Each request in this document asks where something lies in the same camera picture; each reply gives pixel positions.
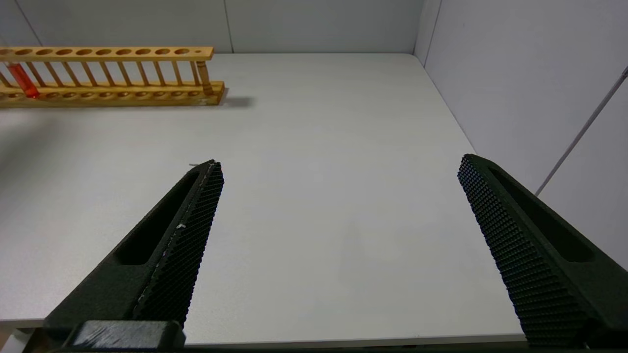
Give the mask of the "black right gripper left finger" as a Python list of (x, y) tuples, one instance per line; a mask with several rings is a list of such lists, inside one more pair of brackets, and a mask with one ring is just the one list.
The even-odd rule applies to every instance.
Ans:
[(45, 318), (45, 328), (88, 320), (184, 324), (224, 185), (213, 159), (192, 168)]

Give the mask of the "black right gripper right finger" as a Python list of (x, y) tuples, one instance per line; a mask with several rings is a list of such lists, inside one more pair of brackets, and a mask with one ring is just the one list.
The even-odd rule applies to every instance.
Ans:
[(627, 271), (496, 163), (465, 154), (457, 178), (528, 347), (625, 350)]

